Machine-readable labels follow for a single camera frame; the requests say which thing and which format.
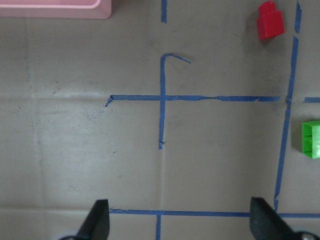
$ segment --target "blue tape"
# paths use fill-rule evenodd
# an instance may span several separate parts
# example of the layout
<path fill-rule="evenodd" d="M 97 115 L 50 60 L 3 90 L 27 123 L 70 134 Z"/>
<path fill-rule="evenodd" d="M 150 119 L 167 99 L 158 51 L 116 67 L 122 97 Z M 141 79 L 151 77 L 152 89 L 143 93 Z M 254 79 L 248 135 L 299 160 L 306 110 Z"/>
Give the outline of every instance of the blue tape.
<path fill-rule="evenodd" d="M 161 22 L 167 23 L 167 0 L 161 0 Z"/>
<path fill-rule="evenodd" d="M 160 118 L 159 118 L 159 149 L 163 149 L 164 143 L 164 129 L 165 129 L 165 115 L 166 115 L 166 73 L 165 73 L 165 63 L 167 57 L 175 57 L 179 60 L 182 60 L 187 63 L 191 63 L 190 61 L 180 57 L 178 55 L 167 53 L 161 57 L 160 60 Z"/>
<path fill-rule="evenodd" d="M 287 219 L 320 219 L 318 213 L 279 213 L 279 216 Z"/>
<path fill-rule="evenodd" d="M 162 215 L 156 216 L 155 240 L 161 239 L 161 216 Z"/>
<path fill-rule="evenodd" d="M 295 22 L 294 22 L 294 29 L 297 33 L 300 33 L 301 17 L 302 17 L 302 10 L 299 2 L 297 1 L 296 12 L 295 12 Z"/>
<path fill-rule="evenodd" d="M 112 101 L 160 101 L 159 95 L 111 95 L 105 104 L 107 107 Z M 166 95 L 166 101 L 200 101 L 220 100 L 225 102 L 277 102 L 279 96 L 202 96 L 202 95 Z"/>
<path fill-rule="evenodd" d="M 221 211 L 164 211 L 164 210 L 121 210 L 111 209 L 111 214 L 154 215 L 154 216 L 194 216 L 194 217 L 237 217 L 248 218 L 248 212 Z"/>
<path fill-rule="evenodd" d="M 191 216 L 191 217 L 232 217 L 249 218 L 249 212 L 223 212 L 223 211 L 165 211 L 165 210 L 122 210 L 111 209 L 110 214 L 152 215 L 152 216 Z M 320 219 L 320 213 L 279 213 L 281 218 Z"/>
<path fill-rule="evenodd" d="M 305 97 L 303 102 L 305 104 L 320 103 L 320 97 Z"/>
<path fill-rule="evenodd" d="M 280 194 L 282 176 L 284 171 L 284 163 L 285 163 L 285 157 L 286 157 L 286 147 L 287 147 L 287 139 L 288 139 L 288 132 L 289 132 L 289 124 L 290 124 L 290 114 L 291 114 L 291 102 L 292 102 L 292 95 L 294 92 L 295 77 L 296 77 L 298 48 L 299 48 L 299 40 L 296 38 L 296 36 L 293 36 L 293 46 L 292 46 L 292 55 L 291 55 L 291 77 L 289 80 L 288 95 L 285 101 L 286 110 L 285 110 L 285 117 L 284 117 L 284 123 L 283 123 L 278 171 L 277 171 L 276 182 L 275 182 L 275 192 L 274 192 L 274 210 L 275 211 L 278 210 L 278 204 L 279 204 L 278 196 Z"/>

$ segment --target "pink container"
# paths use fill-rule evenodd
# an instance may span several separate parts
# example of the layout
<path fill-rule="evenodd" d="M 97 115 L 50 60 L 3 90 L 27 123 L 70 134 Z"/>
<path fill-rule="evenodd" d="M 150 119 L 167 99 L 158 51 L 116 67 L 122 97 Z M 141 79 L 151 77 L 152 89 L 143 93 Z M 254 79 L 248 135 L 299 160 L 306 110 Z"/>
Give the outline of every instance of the pink container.
<path fill-rule="evenodd" d="M 0 0 L 0 17 L 107 19 L 112 0 Z"/>

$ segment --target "gray surface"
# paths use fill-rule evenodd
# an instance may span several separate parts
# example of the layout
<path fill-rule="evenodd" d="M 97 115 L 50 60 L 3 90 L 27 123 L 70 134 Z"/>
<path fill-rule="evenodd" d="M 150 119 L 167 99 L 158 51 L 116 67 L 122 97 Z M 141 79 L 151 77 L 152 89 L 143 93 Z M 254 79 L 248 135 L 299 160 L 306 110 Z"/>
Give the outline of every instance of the gray surface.
<path fill-rule="evenodd" d="M 0 19 L 0 233 L 57 239 L 96 199 L 114 209 L 249 211 L 272 205 L 290 77 L 295 0 L 278 1 L 286 33 L 261 43 L 262 1 L 113 1 L 108 20 Z M 279 212 L 319 213 L 320 162 L 301 154 L 301 123 L 320 119 L 320 2 L 303 9 Z M 281 101 L 167 102 L 158 150 L 160 57 L 169 95 L 280 96 Z M 317 228 L 317 219 L 289 223 Z M 110 240 L 154 239 L 156 217 L 111 215 Z M 248 218 L 164 216 L 162 239 L 250 239 Z"/>

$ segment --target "red lego brick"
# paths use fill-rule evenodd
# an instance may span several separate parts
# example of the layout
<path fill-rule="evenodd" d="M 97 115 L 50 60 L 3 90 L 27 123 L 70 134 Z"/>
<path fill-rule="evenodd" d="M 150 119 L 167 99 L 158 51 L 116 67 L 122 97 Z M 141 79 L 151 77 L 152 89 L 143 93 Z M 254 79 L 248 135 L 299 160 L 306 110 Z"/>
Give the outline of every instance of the red lego brick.
<path fill-rule="evenodd" d="M 274 1 L 266 1 L 259 7 L 260 17 L 257 19 L 259 39 L 273 38 L 285 32 L 282 11 L 277 10 Z"/>

